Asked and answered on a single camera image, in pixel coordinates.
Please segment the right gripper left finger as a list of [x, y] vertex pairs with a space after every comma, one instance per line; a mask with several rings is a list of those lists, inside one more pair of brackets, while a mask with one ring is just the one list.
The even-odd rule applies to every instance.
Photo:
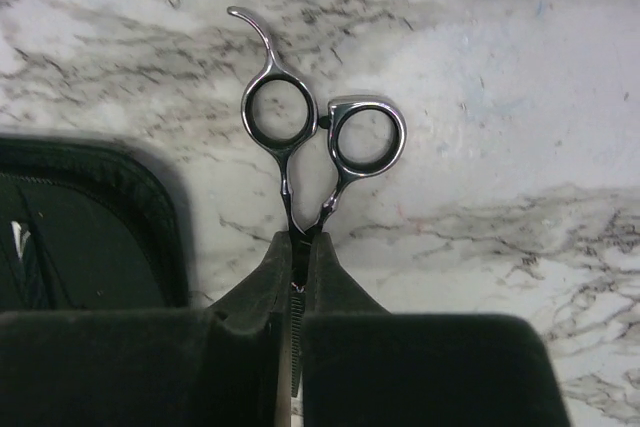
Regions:
[[289, 272], [279, 232], [207, 308], [5, 312], [5, 426], [287, 426]]

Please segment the black fabric tool case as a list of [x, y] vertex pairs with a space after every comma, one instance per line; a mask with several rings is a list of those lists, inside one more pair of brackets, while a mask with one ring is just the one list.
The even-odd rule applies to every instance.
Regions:
[[1, 309], [182, 308], [181, 233], [164, 185], [100, 144], [1, 138]]

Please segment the silver thinning scissors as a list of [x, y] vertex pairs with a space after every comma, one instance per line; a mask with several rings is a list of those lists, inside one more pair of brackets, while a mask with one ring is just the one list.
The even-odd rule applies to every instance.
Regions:
[[[403, 114], [389, 100], [376, 95], [348, 95], [336, 97], [328, 103], [328, 113], [320, 116], [318, 103], [309, 83], [301, 74], [282, 60], [269, 26], [258, 13], [239, 6], [229, 6], [227, 13], [248, 23], [259, 35], [266, 50], [261, 71], [247, 84], [241, 100], [241, 117], [249, 136], [276, 161], [280, 172], [280, 196], [288, 222], [293, 258], [290, 280], [291, 313], [291, 396], [299, 393], [301, 383], [300, 332], [306, 310], [306, 291], [309, 261], [313, 240], [323, 232], [324, 224], [337, 210], [341, 194], [359, 180], [379, 176], [391, 169], [401, 157], [407, 140], [407, 127]], [[301, 130], [290, 138], [277, 138], [266, 133], [257, 121], [257, 95], [270, 82], [281, 81], [295, 87], [306, 105], [306, 121]], [[354, 116], [373, 111], [382, 114], [391, 123], [391, 136], [386, 150], [377, 159], [360, 162], [349, 159], [339, 147], [340, 134]], [[319, 209], [316, 220], [306, 229], [299, 226], [293, 212], [293, 189], [290, 162], [296, 151], [310, 140], [319, 128], [327, 131], [329, 156], [337, 171], [336, 186]]]

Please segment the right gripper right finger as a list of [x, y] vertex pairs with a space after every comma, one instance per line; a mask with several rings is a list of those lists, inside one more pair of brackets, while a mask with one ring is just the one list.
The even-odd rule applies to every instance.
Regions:
[[392, 314], [341, 266], [328, 234], [310, 250], [302, 322], [308, 426], [566, 426], [547, 350], [503, 314]]

